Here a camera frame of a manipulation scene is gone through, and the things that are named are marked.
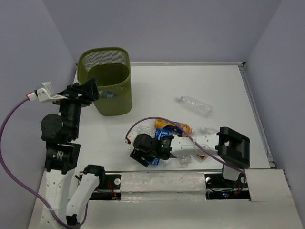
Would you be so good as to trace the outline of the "blue label bottle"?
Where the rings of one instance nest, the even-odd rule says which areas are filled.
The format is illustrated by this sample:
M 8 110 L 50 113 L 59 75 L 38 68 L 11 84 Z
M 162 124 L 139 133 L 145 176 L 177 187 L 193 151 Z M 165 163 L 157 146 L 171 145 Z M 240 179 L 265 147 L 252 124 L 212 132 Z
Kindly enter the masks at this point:
M 163 128 L 152 128 L 152 127 L 146 127 L 143 125 L 139 125 L 136 128 L 137 133 L 139 134 L 147 134 L 150 137 L 161 140 L 165 136 L 170 135 L 182 135 L 182 131 L 178 129 L 175 126 L 166 125 Z
M 101 99 L 109 99 L 109 98 L 117 97 L 117 94 L 115 92 L 112 92 L 112 91 L 99 90 L 99 97 Z
M 135 149 L 135 148 L 130 147 L 130 148 L 128 149 L 129 155 L 130 155 L 130 153 L 133 151 L 133 149 Z M 158 165 L 161 165 L 161 164 L 164 163 L 164 160 L 161 160 L 161 159 L 159 159 L 159 158 L 152 157 L 152 159 L 153 159 L 153 160 L 152 160 L 152 164 L 151 164 L 151 165 L 148 165 L 148 166 L 158 166 Z

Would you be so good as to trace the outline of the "orange label bottle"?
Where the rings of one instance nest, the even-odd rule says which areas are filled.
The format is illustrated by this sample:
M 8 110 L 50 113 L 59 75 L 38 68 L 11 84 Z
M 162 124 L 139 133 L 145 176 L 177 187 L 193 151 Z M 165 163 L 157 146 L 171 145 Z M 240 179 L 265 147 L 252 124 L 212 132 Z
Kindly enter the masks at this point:
M 193 130 L 191 129 L 191 127 L 188 124 L 175 122 L 175 125 L 174 125 L 174 124 L 172 124 L 168 121 L 162 120 L 162 119 L 155 119 L 154 127 L 168 130 L 172 134 L 175 134 L 175 135 L 184 135 L 184 132 L 182 132 L 181 129 L 183 129 L 188 134 L 193 133 Z

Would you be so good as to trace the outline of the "black cap clear bottle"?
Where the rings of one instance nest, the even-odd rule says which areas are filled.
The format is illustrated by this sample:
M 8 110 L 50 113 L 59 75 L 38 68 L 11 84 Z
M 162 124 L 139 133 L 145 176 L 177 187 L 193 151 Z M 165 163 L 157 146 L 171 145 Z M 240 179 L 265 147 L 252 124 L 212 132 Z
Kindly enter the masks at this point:
M 183 157 L 177 158 L 177 160 L 181 167 L 187 167 L 191 163 L 192 158 L 191 158 L 191 156 L 183 156 Z

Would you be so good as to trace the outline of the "red label bottle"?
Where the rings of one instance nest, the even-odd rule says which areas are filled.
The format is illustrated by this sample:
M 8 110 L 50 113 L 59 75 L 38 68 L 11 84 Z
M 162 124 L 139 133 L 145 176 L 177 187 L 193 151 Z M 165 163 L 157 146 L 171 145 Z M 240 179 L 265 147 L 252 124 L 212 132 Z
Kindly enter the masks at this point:
M 198 155 L 200 159 L 205 159 L 206 158 L 206 155 L 203 155 L 203 154 L 200 154 Z

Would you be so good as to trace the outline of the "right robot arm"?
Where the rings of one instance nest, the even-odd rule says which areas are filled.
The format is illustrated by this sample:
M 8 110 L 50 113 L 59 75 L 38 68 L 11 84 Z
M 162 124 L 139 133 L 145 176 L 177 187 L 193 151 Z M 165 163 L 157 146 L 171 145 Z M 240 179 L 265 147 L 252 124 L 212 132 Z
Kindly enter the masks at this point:
M 221 127 L 217 133 L 210 135 L 169 135 L 161 139 L 131 131 L 125 141 L 133 146 L 130 157 L 145 167 L 156 159 L 165 161 L 208 155 L 223 165 L 219 181 L 224 187 L 232 186 L 239 175 L 250 167 L 250 139 L 228 127 Z

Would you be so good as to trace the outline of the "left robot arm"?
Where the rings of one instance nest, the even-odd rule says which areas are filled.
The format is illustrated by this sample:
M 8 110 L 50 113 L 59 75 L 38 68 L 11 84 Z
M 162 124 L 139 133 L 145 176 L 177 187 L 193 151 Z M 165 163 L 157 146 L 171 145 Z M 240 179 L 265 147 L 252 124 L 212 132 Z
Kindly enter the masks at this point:
M 46 143 L 46 194 L 38 227 L 40 229 L 79 229 L 80 216 L 87 208 L 95 188 L 105 184 L 104 168 L 93 166 L 71 199 L 69 189 L 77 166 L 81 146 L 79 137 L 81 109 L 99 98 L 95 78 L 83 84 L 68 85 L 63 91 L 53 91 L 50 82 L 36 90 L 39 102 L 59 106 L 56 114 L 48 114 L 41 121 L 41 139 Z

